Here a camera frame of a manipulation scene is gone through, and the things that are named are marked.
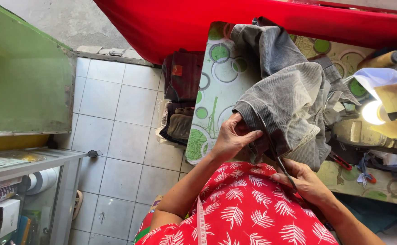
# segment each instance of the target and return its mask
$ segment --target white tile floor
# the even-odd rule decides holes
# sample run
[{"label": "white tile floor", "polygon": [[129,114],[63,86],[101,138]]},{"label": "white tile floor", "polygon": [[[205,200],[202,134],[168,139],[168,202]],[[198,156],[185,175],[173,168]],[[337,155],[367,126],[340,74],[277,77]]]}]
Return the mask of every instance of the white tile floor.
[{"label": "white tile floor", "polygon": [[156,140],[162,91],[160,69],[78,58],[72,133],[55,139],[103,157],[83,160],[69,244],[131,244],[156,195],[192,169],[182,150]]}]

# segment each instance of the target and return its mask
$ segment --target glass display case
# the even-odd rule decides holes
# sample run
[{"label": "glass display case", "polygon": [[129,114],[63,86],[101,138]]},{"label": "glass display case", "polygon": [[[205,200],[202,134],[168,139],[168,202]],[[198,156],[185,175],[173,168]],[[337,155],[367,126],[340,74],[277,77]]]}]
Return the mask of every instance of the glass display case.
[{"label": "glass display case", "polygon": [[0,152],[0,245],[67,244],[88,155],[48,148]]}]

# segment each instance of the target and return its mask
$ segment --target person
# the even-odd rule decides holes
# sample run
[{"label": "person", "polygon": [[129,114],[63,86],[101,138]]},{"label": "person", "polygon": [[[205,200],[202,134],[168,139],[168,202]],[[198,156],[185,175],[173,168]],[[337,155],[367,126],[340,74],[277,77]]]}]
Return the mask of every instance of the person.
[{"label": "person", "polygon": [[304,200],[322,212],[343,244],[385,244],[307,165],[283,159],[294,194],[279,168],[227,162],[263,134],[241,133],[241,121],[236,113],[222,124],[211,152],[162,198],[138,245],[193,245],[199,239],[210,245],[338,244]]}]

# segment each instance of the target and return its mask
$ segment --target hand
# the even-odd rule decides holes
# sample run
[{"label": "hand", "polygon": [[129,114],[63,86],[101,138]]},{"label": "hand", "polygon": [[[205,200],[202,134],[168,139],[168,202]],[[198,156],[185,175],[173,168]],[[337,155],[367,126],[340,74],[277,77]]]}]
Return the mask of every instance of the hand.
[{"label": "hand", "polygon": [[235,127],[241,120],[241,114],[235,113],[221,125],[217,142],[210,152],[218,162],[223,163],[234,158],[244,146],[262,136],[263,132],[260,130],[245,135],[239,133],[239,129],[235,129]]},{"label": "hand", "polygon": [[[301,164],[290,159],[282,159],[286,171],[293,178],[298,193],[308,202],[318,206],[330,204],[335,199],[333,193],[324,185],[316,174],[306,164]],[[278,174],[273,174],[272,178],[282,184],[292,187],[289,178],[277,167]]]}]

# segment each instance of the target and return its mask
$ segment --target measuring tape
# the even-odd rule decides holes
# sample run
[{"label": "measuring tape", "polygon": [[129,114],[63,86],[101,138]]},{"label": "measuring tape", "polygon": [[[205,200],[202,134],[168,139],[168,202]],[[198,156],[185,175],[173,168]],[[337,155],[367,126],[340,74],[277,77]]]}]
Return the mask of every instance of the measuring tape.
[{"label": "measuring tape", "polygon": [[198,245],[207,245],[205,212],[203,211],[203,204],[201,204],[200,195],[198,195],[197,199],[197,237]]}]

